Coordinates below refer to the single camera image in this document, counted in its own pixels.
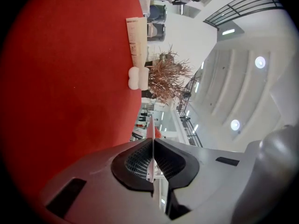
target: dry branch decoration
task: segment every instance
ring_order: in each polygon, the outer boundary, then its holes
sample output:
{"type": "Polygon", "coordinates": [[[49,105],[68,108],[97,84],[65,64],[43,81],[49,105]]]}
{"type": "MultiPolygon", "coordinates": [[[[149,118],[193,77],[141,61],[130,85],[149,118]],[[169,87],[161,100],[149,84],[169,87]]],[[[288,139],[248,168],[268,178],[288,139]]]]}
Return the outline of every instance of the dry branch decoration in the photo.
{"type": "Polygon", "coordinates": [[[163,104],[174,98],[181,99],[185,90],[184,78],[192,79],[192,68],[188,66],[188,60],[176,62],[178,55],[171,48],[160,54],[155,65],[148,67],[149,90],[163,104]]]}

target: black slot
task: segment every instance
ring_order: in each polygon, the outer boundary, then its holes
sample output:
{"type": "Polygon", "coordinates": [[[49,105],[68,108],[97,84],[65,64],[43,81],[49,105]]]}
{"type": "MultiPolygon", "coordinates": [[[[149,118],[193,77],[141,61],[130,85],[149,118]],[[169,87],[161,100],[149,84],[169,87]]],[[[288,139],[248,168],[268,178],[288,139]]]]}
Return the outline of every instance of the black slot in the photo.
{"type": "Polygon", "coordinates": [[[216,159],[216,161],[226,163],[226,164],[232,165],[232,166],[237,166],[238,163],[240,162],[239,160],[228,159],[228,158],[224,158],[224,157],[219,157],[216,159]]]}
{"type": "Polygon", "coordinates": [[[64,218],[85,184],[85,180],[72,179],[46,208],[55,215],[64,218]]]}

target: red floor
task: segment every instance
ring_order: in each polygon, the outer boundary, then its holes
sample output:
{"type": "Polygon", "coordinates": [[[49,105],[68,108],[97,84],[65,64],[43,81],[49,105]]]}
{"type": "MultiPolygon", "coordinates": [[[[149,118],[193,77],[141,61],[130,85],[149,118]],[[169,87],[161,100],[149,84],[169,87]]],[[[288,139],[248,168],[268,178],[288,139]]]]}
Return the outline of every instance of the red floor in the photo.
{"type": "Polygon", "coordinates": [[[141,104],[128,88],[125,19],[138,0],[30,0],[0,61],[2,152],[28,197],[80,157],[129,140],[141,104]]]}

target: black railing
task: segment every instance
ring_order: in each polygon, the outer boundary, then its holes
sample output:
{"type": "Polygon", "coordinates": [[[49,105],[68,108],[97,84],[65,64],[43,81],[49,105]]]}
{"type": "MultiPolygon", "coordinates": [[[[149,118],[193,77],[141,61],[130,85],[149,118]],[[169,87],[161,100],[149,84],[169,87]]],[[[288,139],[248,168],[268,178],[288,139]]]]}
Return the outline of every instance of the black railing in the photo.
{"type": "Polygon", "coordinates": [[[204,22],[217,28],[236,18],[273,9],[284,9],[278,0],[234,0],[209,16],[204,22]]]}
{"type": "Polygon", "coordinates": [[[178,111],[178,114],[181,118],[184,130],[187,134],[190,145],[202,147],[201,141],[200,141],[198,135],[196,134],[196,132],[193,132],[194,127],[193,127],[192,123],[190,122],[190,119],[187,117],[187,114],[186,114],[186,107],[189,103],[189,99],[190,99],[190,96],[191,96],[192,89],[194,88],[196,83],[197,83],[197,80],[194,77],[186,85],[186,87],[185,87],[185,96],[180,100],[180,102],[177,106],[177,111],[178,111]]]}

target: circular ceiling light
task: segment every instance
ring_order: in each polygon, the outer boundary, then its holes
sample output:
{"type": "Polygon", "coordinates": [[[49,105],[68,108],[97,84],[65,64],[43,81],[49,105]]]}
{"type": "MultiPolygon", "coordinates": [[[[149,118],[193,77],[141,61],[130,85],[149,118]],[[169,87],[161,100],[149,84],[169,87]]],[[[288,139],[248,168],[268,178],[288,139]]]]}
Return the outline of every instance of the circular ceiling light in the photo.
{"type": "Polygon", "coordinates": [[[231,123],[230,123],[230,127],[232,128],[232,130],[236,131],[240,128],[240,122],[236,119],[234,119],[231,123]]]}
{"type": "Polygon", "coordinates": [[[259,68],[259,69],[262,69],[264,68],[266,65],[266,60],[265,58],[263,58],[262,56],[259,56],[257,59],[256,59],[256,67],[259,68]]]}

